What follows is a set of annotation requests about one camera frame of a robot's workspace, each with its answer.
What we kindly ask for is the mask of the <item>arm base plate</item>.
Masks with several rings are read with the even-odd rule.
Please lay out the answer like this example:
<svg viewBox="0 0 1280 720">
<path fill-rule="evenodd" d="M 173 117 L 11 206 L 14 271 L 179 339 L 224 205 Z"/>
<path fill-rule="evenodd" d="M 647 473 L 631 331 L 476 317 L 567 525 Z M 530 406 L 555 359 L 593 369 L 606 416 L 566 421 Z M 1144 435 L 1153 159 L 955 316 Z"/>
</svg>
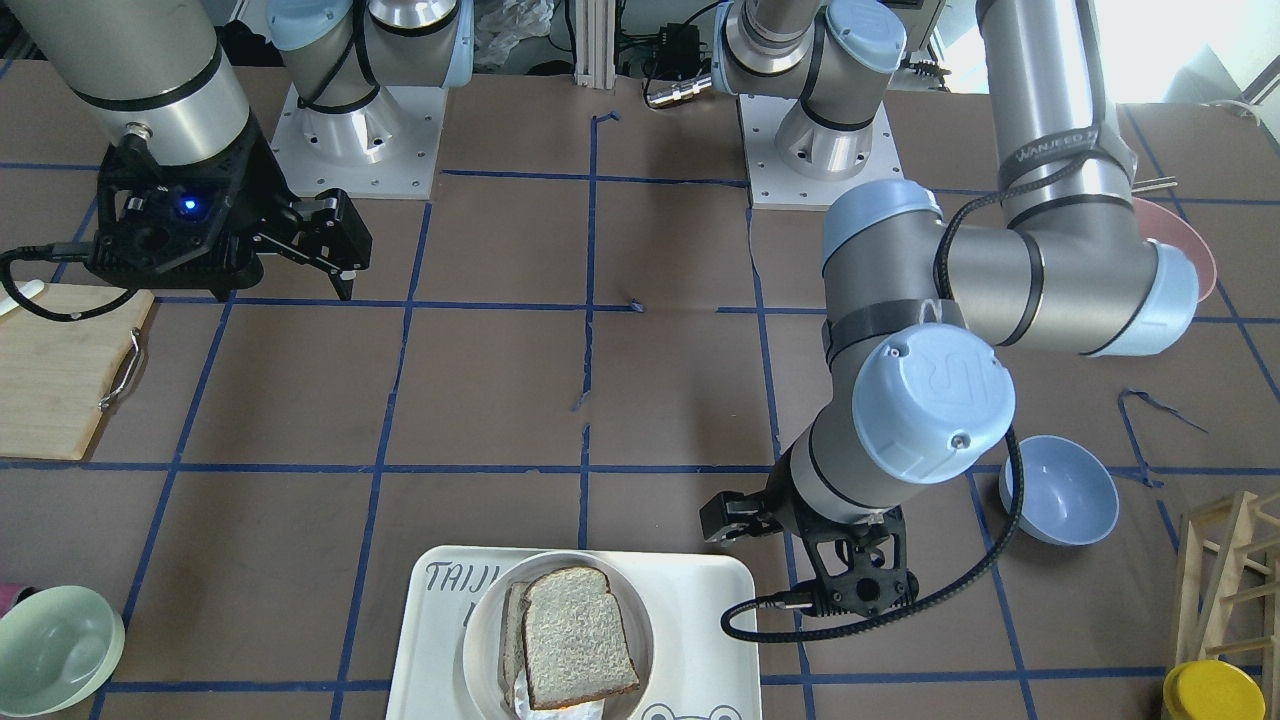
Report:
<svg viewBox="0 0 1280 720">
<path fill-rule="evenodd" d="M 814 124 L 794 99 L 740 95 L 739 118 L 755 209 L 824 211 L 859 184 L 902 177 L 884 105 L 852 132 Z"/>
<path fill-rule="evenodd" d="M 393 86 L 337 115 L 298 108 L 291 87 L 271 150 L 301 197 L 339 188 L 353 199 L 426 201 L 448 97 L 447 88 Z"/>
</svg>

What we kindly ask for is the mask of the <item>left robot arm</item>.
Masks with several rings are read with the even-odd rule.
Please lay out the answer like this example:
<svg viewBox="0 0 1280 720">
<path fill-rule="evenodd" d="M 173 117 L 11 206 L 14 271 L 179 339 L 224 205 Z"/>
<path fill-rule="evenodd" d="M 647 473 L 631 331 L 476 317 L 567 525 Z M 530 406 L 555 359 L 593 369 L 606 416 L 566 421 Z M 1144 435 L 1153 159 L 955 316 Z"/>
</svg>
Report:
<svg viewBox="0 0 1280 720">
<path fill-rule="evenodd" d="M 785 168 L 847 182 L 826 211 L 820 275 L 833 395 L 754 496 L 701 510 L 710 542 L 790 530 L 810 516 L 884 516 L 975 464 L 1012 424 L 998 346 L 1147 356 L 1194 316 L 1198 277 L 1144 237 L 1137 160 L 1117 131 L 1091 1 L 979 1 L 998 152 L 993 193 L 945 220 L 899 173 L 876 119 L 908 50 L 878 1 L 731 1 L 718 12 L 712 82 L 787 97 Z"/>
</svg>

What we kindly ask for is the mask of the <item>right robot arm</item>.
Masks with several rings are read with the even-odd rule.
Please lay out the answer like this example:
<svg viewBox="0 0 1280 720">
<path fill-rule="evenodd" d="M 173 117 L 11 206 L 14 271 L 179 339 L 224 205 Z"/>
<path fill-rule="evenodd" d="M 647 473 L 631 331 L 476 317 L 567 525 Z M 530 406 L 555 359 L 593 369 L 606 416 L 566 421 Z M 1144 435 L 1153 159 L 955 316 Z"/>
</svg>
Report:
<svg viewBox="0 0 1280 720">
<path fill-rule="evenodd" d="M 348 301 L 372 260 L 353 196 L 430 193 L 440 100 L 472 74 L 471 1 L 270 1 L 293 101 L 266 137 L 198 1 L 10 5 L 109 138 L 90 241 L 3 254 L 82 265 L 122 295 L 256 286 L 264 254 L 311 266 Z"/>
</svg>

